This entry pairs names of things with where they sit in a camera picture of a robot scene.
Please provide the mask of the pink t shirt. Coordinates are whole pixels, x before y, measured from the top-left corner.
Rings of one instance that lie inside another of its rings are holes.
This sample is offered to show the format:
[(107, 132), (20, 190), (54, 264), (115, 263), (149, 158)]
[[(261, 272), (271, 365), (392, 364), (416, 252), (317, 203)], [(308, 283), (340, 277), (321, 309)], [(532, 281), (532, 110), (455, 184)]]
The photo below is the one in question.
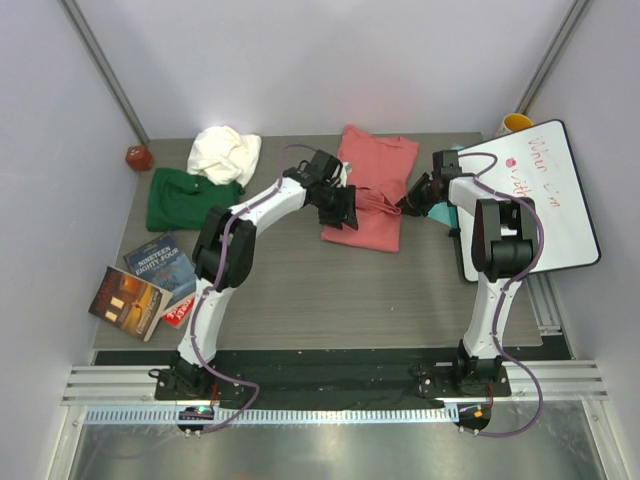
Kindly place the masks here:
[(419, 144), (402, 136), (374, 136), (355, 126), (342, 134), (338, 158), (352, 171), (348, 183), (356, 187), (358, 228), (326, 227), (326, 242), (396, 253), (400, 248), (402, 213), (398, 202), (419, 153)]

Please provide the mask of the white dry-erase board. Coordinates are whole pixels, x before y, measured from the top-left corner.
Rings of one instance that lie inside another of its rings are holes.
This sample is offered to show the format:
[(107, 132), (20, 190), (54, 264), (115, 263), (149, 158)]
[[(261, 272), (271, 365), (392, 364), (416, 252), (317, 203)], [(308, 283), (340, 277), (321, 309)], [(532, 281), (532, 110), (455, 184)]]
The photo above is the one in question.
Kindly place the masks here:
[(535, 273), (600, 261), (600, 246), (563, 121), (549, 120), (460, 153), (463, 172), (486, 170), (482, 183), (534, 201), (545, 234)]

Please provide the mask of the white t shirt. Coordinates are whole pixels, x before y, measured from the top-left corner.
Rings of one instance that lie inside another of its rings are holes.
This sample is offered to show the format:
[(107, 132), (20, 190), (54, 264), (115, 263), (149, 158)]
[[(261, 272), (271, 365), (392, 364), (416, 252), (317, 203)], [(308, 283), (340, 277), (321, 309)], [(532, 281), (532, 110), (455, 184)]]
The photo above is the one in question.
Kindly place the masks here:
[(194, 139), (186, 171), (215, 185), (236, 182), (246, 187), (256, 171), (261, 146), (258, 135), (240, 134), (229, 126), (209, 127)]

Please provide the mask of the green t shirt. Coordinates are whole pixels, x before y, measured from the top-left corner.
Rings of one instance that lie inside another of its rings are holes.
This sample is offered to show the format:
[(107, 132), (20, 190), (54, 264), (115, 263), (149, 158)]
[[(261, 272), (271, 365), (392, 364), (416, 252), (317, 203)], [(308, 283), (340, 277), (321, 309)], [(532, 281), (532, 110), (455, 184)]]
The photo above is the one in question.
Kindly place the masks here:
[(205, 176), (158, 168), (151, 180), (145, 225), (151, 232), (200, 230), (212, 207), (234, 206), (244, 194), (236, 181), (216, 185)]

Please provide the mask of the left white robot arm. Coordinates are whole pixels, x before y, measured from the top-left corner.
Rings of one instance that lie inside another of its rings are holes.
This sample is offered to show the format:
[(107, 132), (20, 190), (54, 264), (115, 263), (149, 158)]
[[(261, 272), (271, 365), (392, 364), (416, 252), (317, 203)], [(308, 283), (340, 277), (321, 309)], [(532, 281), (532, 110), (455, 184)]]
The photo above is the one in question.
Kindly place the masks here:
[(209, 371), (218, 350), (218, 336), (232, 295), (248, 278), (256, 240), (286, 215), (307, 205), (322, 221), (357, 226), (355, 188), (348, 171), (329, 176), (290, 168), (270, 188), (229, 209), (209, 211), (193, 251), (196, 297), (188, 331), (158, 377), (156, 395), (200, 399), (215, 383)]

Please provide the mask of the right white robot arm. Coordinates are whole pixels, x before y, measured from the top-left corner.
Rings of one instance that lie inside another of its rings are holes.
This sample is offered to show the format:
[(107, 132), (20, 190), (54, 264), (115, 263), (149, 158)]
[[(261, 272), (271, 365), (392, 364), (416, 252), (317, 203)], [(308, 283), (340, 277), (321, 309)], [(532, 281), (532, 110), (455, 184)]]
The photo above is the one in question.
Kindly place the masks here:
[(513, 297), (535, 267), (544, 247), (544, 230), (531, 200), (516, 199), (483, 184), (478, 177), (424, 174), (397, 207), (408, 216), (425, 216), (448, 202), (473, 216), (471, 259), (478, 273), (469, 327), (449, 366), (422, 367), (420, 393), (426, 398), (505, 394), (502, 363), (504, 330)]

